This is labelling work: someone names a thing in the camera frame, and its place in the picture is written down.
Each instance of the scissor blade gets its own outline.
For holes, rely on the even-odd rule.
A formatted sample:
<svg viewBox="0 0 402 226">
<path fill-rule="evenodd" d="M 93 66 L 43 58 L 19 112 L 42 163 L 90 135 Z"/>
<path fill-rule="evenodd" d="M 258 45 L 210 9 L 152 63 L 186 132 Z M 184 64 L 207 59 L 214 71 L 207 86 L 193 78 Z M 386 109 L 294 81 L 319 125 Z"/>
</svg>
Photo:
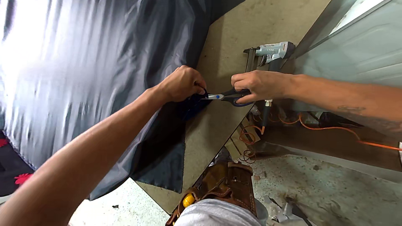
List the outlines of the scissor blade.
<svg viewBox="0 0 402 226">
<path fill-rule="evenodd" d="M 202 98 L 201 100 L 221 100 L 224 97 L 222 94 L 210 94 L 207 98 Z"/>
</svg>

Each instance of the scissor handle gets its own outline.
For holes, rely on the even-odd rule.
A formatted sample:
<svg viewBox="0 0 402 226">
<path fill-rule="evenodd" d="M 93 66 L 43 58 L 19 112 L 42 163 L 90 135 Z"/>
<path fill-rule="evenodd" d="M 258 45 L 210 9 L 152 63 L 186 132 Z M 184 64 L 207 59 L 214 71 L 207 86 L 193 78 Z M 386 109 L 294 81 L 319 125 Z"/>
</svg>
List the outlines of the scissor handle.
<svg viewBox="0 0 402 226">
<path fill-rule="evenodd" d="M 249 102 L 249 103 L 245 103 L 245 104 L 238 104 L 238 103 L 236 103 L 236 100 L 238 100 L 238 99 L 240 99 L 240 98 L 242 98 L 242 97 L 224 97 L 223 99 L 222 99 L 222 101 L 227 101 L 227 102 L 230 102 L 233 106 L 235 106 L 235 107 L 244 107 L 244 106 L 247 106 L 247 105 L 250 105 L 250 104 L 252 104 L 253 102 Z"/>
<path fill-rule="evenodd" d="M 224 96 L 230 96 L 230 95 L 235 95 L 235 94 L 249 95 L 249 94 L 251 94 L 251 92 L 248 89 L 242 89 L 240 91 L 237 91 L 233 87 L 231 90 L 228 90 L 228 91 L 223 92 L 221 94 L 224 95 Z"/>
</svg>

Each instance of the leather tool pouch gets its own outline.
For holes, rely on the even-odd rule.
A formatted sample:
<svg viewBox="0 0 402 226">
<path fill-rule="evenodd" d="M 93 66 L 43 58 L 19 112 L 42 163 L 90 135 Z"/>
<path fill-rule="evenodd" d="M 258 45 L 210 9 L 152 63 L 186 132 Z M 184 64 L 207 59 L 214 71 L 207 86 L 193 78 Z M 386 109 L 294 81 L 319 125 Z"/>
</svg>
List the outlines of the leather tool pouch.
<svg viewBox="0 0 402 226">
<path fill-rule="evenodd" d="M 199 187 L 190 187 L 180 199 L 166 226 L 173 225 L 184 210 L 183 199 L 191 193 L 195 202 L 203 199 L 219 199 L 249 210 L 256 216 L 252 189 L 252 168 L 240 163 L 219 162 L 208 167 Z"/>
</svg>

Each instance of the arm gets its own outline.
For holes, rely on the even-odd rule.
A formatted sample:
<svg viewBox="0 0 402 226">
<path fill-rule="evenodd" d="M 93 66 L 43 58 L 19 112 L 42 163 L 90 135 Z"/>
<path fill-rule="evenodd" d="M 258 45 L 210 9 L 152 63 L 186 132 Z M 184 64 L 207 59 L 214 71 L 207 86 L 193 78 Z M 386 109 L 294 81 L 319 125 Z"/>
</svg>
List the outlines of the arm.
<svg viewBox="0 0 402 226">
<path fill-rule="evenodd" d="M 266 71 L 233 75 L 232 85 L 252 92 L 238 103 L 292 98 L 402 139 L 402 89 Z"/>
<path fill-rule="evenodd" d="M 67 225 L 151 116 L 166 102 L 182 101 L 205 82 L 187 66 L 94 125 L 49 158 L 0 208 L 0 226 Z"/>
</svg>

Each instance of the red flower pattern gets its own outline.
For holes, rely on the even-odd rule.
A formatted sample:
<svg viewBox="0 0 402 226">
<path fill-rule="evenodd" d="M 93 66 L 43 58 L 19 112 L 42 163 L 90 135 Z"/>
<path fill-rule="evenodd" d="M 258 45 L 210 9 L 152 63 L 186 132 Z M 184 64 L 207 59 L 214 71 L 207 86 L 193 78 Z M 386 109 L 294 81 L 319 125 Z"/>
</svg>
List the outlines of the red flower pattern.
<svg viewBox="0 0 402 226">
<path fill-rule="evenodd" d="M 6 139 L 0 139 L 0 148 L 6 144 L 8 144 Z"/>
<path fill-rule="evenodd" d="M 15 184 L 16 185 L 22 185 L 23 183 L 25 183 L 25 181 L 27 181 L 30 177 L 32 176 L 32 173 L 24 173 L 19 175 L 18 177 L 14 177 L 14 179 L 16 179 Z"/>
</svg>

